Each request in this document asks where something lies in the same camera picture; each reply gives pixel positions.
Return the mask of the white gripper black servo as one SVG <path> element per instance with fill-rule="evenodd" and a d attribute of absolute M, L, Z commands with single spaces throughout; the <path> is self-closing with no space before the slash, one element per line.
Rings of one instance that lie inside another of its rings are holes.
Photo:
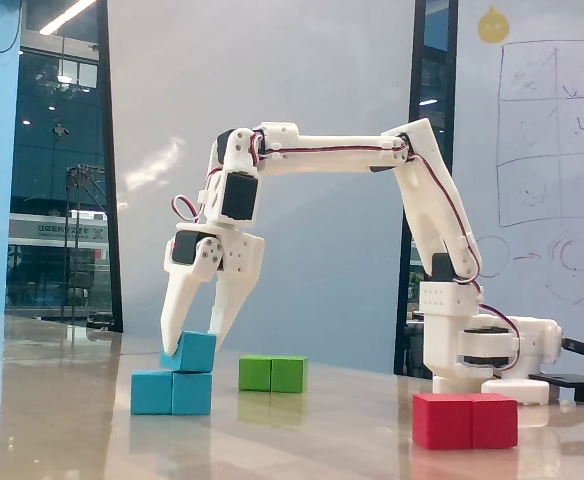
<path fill-rule="evenodd" d="M 164 270 L 168 286 L 161 313 L 163 352 L 173 356 L 182 327 L 202 283 L 217 271 L 208 333 L 220 348 L 258 281 L 265 242 L 234 228 L 179 223 L 167 242 Z"/>

